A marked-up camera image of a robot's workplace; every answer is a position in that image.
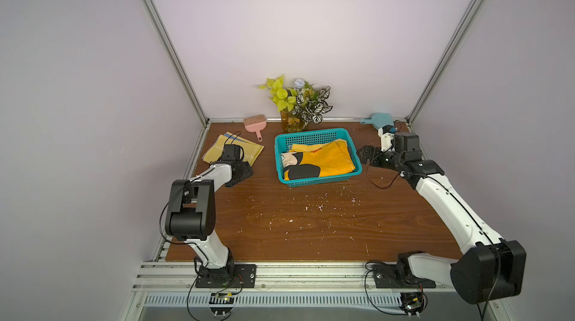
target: yellow towel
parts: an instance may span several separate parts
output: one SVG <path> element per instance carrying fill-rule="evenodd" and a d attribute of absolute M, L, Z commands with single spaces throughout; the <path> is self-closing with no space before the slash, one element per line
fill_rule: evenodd
<path fill-rule="evenodd" d="M 220 135 L 212 147 L 210 147 L 210 150 L 205 153 L 202 159 L 207 163 L 215 162 L 217 159 L 219 159 L 221 153 L 224 151 L 224 143 L 227 140 L 228 144 L 232 143 L 233 141 L 234 145 L 240 145 L 243 147 L 244 161 L 248 161 L 249 165 L 253 166 L 255 159 L 262 152 L 263 146 L 235 135 L 228 139 L 229 135 L 231 135 L 229 132 L 226 132 L 225 135 Z"/>
<path fill-rule="evenodd" d="M 327 144 L 291 146 L 282 154 L 284 179 L 296 180 L 347 174 L 355 170 L 347 141 L 341 138 Z"/>

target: pink dustpan brush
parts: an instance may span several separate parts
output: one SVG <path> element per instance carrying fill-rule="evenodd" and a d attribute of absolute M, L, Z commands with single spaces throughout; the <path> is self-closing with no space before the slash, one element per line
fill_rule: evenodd
<path fill-rule="evenodd" d="M 258 141 L 262 141 L 261 130 L 266 128 L 266 117 L 263 115 L 256 115 L 244 119 L 244 126 L 249 132 L 255 132 L 258 136 Z"/>

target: yellow cloth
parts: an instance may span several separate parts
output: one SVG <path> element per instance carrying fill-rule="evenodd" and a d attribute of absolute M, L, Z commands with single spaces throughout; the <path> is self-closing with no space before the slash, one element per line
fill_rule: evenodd
<path fill-rule="evenodd" d="M 263 146 L 235 135 L 229 138 L 228 140 L 229 135 L 231 135 L 229 132 L 227 132 L 226 135 L 220 135 L 217 138 L 216 142 L 212 145 L 212 147 L 210 147 L 210 150 L 208 150 L 205 153 L 202 159 L 207 163 L 214 162 L 217 159 L 219 159 L 221 153 L 224 151 L 224 143 L 227 140 L 228 144 L 231 144 L 233 141 L 234 145 L 240 145 L 241 147 L 243 147 L 244 161 L 248 161 L 249 165 L 253 166 L 255 159 L 262 152 Z"/>
<path fill-rule="evenodd" d="M 302 152 L 301 161 L 297 165 L 315 165 L 320 168 L 319 177 L 347 174 L 355 170 L 347 141 L 341 138 L 327 144 L 291 146 L 289 153 Z M 290 180 L 288 171 L 284 172 L 284 179 Z"/>

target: white wall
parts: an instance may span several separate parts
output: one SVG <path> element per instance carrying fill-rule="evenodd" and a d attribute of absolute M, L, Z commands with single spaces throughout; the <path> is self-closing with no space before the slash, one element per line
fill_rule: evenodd
<path fill-rule="evenodd" d="M 199 122 L 139 0 L 0 18 L 0 319 L 116 320 Z"/>
<path fill-rule="evenodd" d="M 415 131 L 486 222 L 527 250 L 518 320 L 571 320 L 575 1 L 487 0 Z"/>
<path fill-rule="evenodd" d="M 471 0 L 154 0 L 208 117 L 277 116 L 255 86 L 331 85 L 327 116 L 407 115 Z"/>

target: white robotic arm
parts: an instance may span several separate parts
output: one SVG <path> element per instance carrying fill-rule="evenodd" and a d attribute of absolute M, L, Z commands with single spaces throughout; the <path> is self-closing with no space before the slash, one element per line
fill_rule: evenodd
<path fill-rule="evenodd" d="M 231 251 L 214 231 L 214 193 L 223 185 L 232 187 L 251 175 L 253 171 L 249 163 L 243 161 L 241 147 L 226 144 L 222 156 L 205 172 L 172 184 L 164 228 L 168 235 L 190 245 L 197 253 L 201 267 L 196 287 L 228 286 L 230 280 L 235 280 L 236 272 L 246 269 L 245 265 L 241 270 L 235 269 Z"/>
<path fill-rule="evenodd" d="M 379 152 L 376 147 L 365 146 L 358 151 L 360 159 L 398 171 L 435 209 L 463 253 L 460 260 L 423 251 L 399 254 L 392 268 L 378 266 L 380 276 L 383 274 L 400 284 L 440 282 L 454 287 L 471 304 L 518 295 L 525 249 L 517 241 L 506 241 L 485 223 L 456 192 L 435 161 L 422 159 L 417 135 L 389 132 L 380 136 L 387 136 L 386 139 L 392 136 L 392 147 Z"/>

